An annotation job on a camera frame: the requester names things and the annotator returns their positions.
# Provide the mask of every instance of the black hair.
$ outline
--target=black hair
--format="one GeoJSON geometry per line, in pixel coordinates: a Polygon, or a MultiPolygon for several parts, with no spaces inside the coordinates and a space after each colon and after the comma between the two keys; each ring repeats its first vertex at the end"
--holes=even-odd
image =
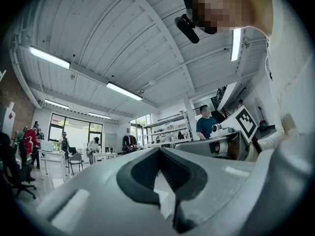
{"type": "Polygon", "coordinates": [[[204,108],[207,108],[208,107],[208,105],[202,105],[199,109],[200,109],[200,113],[202,114],[202,110],[204,109],[204,108]]]}

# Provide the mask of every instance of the red jacket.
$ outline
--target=red jacket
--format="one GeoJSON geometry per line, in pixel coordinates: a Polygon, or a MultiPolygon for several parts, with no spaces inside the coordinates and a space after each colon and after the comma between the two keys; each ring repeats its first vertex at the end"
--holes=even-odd
{"type": "Polygon", "coordinates": [[[30,143],[30,141],[33,142],[33,145],[40,146],[40,143],[36,140],[36,132],[35,130],[32,130],[32,129],[29,129],[28,131],[26,131],[24,135],[24,144],[25,144],[27,154],[31,154],[32,152],[32,144],[30,143]]]}

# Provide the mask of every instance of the white pillar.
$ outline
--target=white pillar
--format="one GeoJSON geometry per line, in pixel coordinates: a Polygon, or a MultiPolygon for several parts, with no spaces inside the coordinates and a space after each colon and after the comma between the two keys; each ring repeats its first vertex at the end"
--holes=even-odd
{"type": "Polygon", "coordinates": [[[183,93],[183,100],[184,100],[184,104],[185,104],[187,115],[188,115],[188,120],[189,120],[189,124],[191,128],[191,132],[192,132],[192,138],[194,141],[199,141],[200,138],[197,136],[197,132],[196,132],[196,119],[192,111],[190,100],[188,99],[188,96],[186,93],[183,93]]]}

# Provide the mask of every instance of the fluorescent light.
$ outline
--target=fluorescent light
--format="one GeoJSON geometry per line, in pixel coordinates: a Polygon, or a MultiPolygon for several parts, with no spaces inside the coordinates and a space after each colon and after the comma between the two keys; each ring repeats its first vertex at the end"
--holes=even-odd
{"type": "Polygon", "coordinates": [[[57,103],[57,102],[53,102],[53,101],[50,101],[50,100],[45,100],[47,103],[49,103],[49,104],[52,104],[52,105],[55,105],[55,106],[57,106],[57,107],[61,107],[61,108],[65,108],[65,109],[69,109],[69,107],[68,106],[66,106],[66,105],[63,105],[63,104],[59,104],[59,103],[57,103]]]}
{"type": "Polygon", "coordinates": [[[241,44],[241,29],[233,30],[233,50],[231,61],[235,61],[238,59],[238,54],[240,51],[240,44],[241,44]]]}
{"type": "Polygon", "coordinates": [[[109,116],[102,116],[102,115],[93,114],[93,113],[89,113],[89,115],[90,115],[90,116],[101,117],[101,118],[105,118],[105,119],[111,119],[111,117],[109,117],[109,116]]]}
{"type": "Polygon", "coordinates": [[[49,61],[53,64],[59,65],[65,69],[70,68],[70,62],[66,61],[65,59],[59,58],[56,55],[50,54],[44,50],[41,50],[37,47],[30,46],[29,51],[31,54],[33,54],[33,55],[35,55],[41,59],[44,59],[46,61],[49,61]]]}
{"type": "Polygon", "coordinates": [[[133,98],[135,100],[142,100],[142,97],[140,97],[140,96],[136,95],[135,93],[130,92],[130,91],[126,90],[126,89],[123,89],[120,86],[115,85],[114,83],[108,82],[107,87],[112,89],[112,90],[115,90],[115,91],[117,91],[119,93],[122,93],[124,95],[127,95],[127,96],[129,96],[129,97],[131,97],[131,98],[133,98]]]}

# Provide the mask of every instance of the desk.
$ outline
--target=desk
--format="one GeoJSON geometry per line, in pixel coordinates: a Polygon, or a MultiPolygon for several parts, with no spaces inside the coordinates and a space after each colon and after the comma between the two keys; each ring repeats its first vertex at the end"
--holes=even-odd
{"type": "Polygon", "coordinates": [[[113,156],[114,158],[116,157],[116,153],[110,153],[110,152],[106,152],[106,153],[93,153],[93,161],[94,163],[96,163],[97,161],[97,157],[105,157],[105,156],[113,156]]]}
{"type": "Polygon", "coordinates": [[[44,161],[44,163],[45,163],[46,175],[48,175],[46,161],[60,162],[61,170],[62,170],[62,176],[63,176],[63,181],[65,182],[65,180],[66,180],[65,179],[66,169],[65,169],[64,152],[63,151],[62,152],[57,152],[57,151],[47,152],[47,151],[39,149],[38,153],[39,153],[39,156],[40,156],[40,158],[39,158],[40,162],[39,163],[40,163],[41,179],[44,180],[43,170],[42,170],[42,161],[44,161]]]}

